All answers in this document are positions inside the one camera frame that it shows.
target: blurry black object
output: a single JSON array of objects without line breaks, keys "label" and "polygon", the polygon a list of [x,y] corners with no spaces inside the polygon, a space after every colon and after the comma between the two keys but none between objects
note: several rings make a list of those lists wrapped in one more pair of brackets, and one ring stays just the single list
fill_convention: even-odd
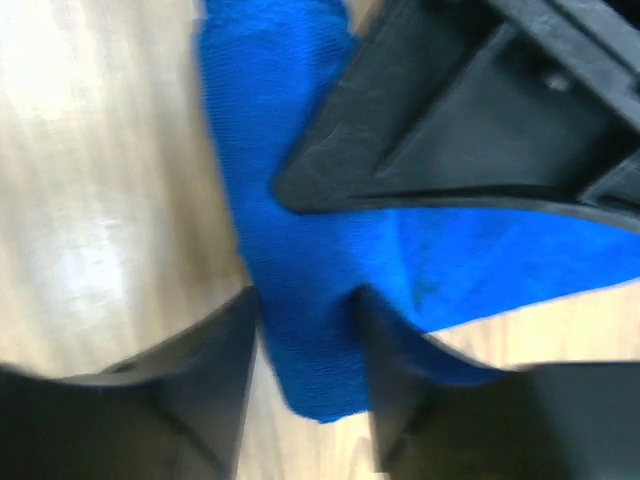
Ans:
[{"label": "blurry black object", "polygon": [[0,371],[0,478],[231,480],[258,314],[247,289],[99,375]]},{"label": "blurry black object", "polygon": [[445,386],[430,370],[469,380],[488,369],[422,338],[373,292],[356,302],[391,480],[640,478],[640,364],[539,365]]},{"label": "blurry black object", "polygon": [[636,0],[387,0],[276,194],[640,232],[639,25]]}]

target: blue towel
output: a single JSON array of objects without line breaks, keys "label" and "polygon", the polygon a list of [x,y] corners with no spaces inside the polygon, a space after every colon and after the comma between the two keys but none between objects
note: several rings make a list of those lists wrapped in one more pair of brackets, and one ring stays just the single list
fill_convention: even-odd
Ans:
[{"label": "blue towel", "polygon": [[262,296],[269,354],[298,414],[328,422],[369,407],[348,301],[361,285],[435,331],[640,275],[640,237],[577,219],[285,210],[274,177],[354,49],[345,8],[339,0],[206,8],[196,51],[204,108],[240,252]]}]

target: wooden surface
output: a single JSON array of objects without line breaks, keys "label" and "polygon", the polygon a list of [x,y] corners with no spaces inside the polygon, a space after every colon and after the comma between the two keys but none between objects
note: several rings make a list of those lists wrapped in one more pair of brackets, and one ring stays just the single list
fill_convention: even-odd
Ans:
[{"label": "wooden surface", "polygon": [[[355,2],[358,19],[370,3]],[[95,372],[248,282],[198,108],[197,14],[184,0],[0,0],[1,362]],[[640,358],[639,294],[634,283],[439,337],[506,367]],[[377,478],[371,456],[366,415],[296,417],[260,354],[238,478]]]}]

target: blue fabric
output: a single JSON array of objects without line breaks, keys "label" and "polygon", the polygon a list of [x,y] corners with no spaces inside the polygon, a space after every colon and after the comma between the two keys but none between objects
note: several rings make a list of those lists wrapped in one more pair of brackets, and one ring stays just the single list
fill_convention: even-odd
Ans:
[{"label": "blue fabric", "polygon": [[322,422],[369,406],[349,295],[371,284],[434,331],[640,274],[640,238],[585,221],[479,209],[296,215],[282,161],[353,50],[337,0],[209,0],[204,106],[282,390]]}]

